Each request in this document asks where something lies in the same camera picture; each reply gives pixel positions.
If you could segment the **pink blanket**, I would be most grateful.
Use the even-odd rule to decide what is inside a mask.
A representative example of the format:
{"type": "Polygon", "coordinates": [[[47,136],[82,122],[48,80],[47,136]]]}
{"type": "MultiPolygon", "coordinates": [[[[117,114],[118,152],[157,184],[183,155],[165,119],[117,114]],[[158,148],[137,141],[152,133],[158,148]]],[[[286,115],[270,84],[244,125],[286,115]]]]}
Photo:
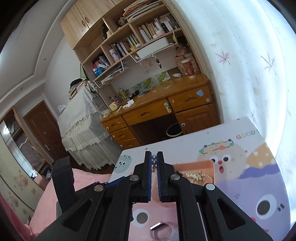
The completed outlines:
{"type": "MultiPolygon", "coordinates": [[[[79,190],[96,181],[101,183],[108,182],[111,177],[110,174],[93,174],[79,169],[73,169],[73,174],[75,190],[79,190]]],[[[13,228],[15,228],[16,233],[20,235],[21,240],[34,240],[39,233],[56,220],[57,201],[53,182],[50,181],[37,204],[29,224],[21,222],[3,197],[1,197],[1,206],[4,208],[4,212],[8,216],[13,228]]]]}

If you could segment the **pink storage tray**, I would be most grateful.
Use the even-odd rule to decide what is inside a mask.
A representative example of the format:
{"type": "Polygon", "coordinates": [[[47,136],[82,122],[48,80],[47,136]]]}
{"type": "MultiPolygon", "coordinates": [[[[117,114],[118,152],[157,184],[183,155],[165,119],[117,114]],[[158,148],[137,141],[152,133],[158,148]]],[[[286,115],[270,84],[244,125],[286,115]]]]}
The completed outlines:
{"type": "Polygon", "coordinates": [[[191,183],[204,186],[215,183],[214,162],[211,160],[173,164],[174,170],[191,183]]]}

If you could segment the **pink smart watch band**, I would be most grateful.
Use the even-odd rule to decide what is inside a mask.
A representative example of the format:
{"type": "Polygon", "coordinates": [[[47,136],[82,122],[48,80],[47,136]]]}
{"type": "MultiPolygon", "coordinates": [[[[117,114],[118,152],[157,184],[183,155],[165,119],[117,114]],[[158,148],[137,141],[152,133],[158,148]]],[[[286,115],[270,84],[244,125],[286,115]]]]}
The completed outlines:
{"type": "Polygon", "coordinates": [[[177,225],[171,222],[159,222],[151,227],[152,240],[179,240],[177,225]]]}

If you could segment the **cartoon printed mat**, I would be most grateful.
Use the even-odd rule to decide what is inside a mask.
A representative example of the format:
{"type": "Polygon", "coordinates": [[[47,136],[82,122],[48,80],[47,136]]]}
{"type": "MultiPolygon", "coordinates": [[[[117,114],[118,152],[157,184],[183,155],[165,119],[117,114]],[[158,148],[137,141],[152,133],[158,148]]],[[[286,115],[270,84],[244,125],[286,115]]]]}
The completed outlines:
{"type": "Polygon", "coordinates": [[[126,240],[283,240],[280,169],[247,117],[122,151],[110,180],[126,240]]]}

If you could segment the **white lace covered furniture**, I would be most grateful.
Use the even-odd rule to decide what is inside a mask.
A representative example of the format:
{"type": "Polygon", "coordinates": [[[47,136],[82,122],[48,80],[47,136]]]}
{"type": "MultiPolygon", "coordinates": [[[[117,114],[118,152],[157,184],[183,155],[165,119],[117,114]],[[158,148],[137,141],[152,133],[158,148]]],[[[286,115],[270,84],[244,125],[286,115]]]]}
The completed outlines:
{"type": "Polygon", "coordinates": [[[57,120],[65,150],[90,170],[115,165],[122,152],[101,123],[107,111],[102,98],[83,87],[57,120]]]}

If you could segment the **brown wooden door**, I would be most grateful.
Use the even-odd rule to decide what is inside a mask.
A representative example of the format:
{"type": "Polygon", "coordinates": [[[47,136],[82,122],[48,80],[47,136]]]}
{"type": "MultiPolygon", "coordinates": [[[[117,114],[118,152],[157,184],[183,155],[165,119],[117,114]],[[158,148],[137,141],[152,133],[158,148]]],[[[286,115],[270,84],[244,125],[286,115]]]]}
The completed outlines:
{"type": "Polygon", "coordinates": [[[23,119],[39,144],[54,161],[69,156],[62,144],[57,121],[44,101],[32,108],[23,119]]]}

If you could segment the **wooden desk with drawers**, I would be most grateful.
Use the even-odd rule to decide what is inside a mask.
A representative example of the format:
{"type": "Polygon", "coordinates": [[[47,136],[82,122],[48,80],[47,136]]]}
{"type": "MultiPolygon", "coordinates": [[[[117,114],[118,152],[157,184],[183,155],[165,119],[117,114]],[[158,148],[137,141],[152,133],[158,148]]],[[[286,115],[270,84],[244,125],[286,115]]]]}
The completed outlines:
{"type": "Polygon", "coordinates": [[[210,80],[202,73],[166,81],[133,101],[101,121],[123,150],[168,139],[172,125],[186,135],[220,123],[210,80]]]}

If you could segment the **wooden bookshelf hutch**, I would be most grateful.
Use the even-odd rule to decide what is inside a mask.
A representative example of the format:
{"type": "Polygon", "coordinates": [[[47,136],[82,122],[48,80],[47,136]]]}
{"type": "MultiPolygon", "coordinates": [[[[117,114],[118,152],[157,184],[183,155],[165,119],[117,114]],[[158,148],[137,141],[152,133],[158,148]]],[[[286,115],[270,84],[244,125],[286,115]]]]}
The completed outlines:
{"type": "Polygon", "coordinates": [[[163,37],[177,45],[178,62],[191,52],[167,1],[76,1],[61,27],[86,77],[106,101],[117,94],[109,83],[124,72],[128,59],[154,54],[163,37]]]}

